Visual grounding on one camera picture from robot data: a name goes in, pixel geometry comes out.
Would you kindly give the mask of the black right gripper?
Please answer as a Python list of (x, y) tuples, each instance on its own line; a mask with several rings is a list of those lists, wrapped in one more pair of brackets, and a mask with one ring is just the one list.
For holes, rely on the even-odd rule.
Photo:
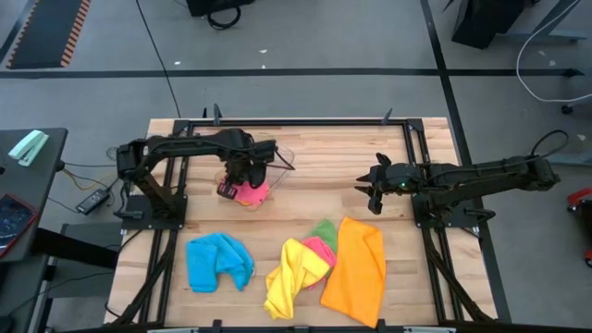
[(376, 153), (378, 164), (371, 166), (368, 173), (357, 178), (360, 182), (370, 182), (371, 186), (355, 186), (354, 189), (369, 197), (368, 209), (375, 215), (382, 212), (383, 193), (412, 193), (422, 184), (422, 172), (417, 166), (409, 164), (392, 165), (390, 159)]

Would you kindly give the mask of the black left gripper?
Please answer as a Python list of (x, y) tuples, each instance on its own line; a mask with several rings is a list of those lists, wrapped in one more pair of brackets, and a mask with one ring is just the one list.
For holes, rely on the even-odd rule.
[(248, 155), (229, 156), (225, 159), (227, 171), (226, 182), (219, 183), (217, 194), (224, 198), (234, 200), (238, 190), (233, 184), (243, 184), (247, 181), (250, 185), (262, 185), (266, 179), (266, 167), (268, 157), (253, 157)]

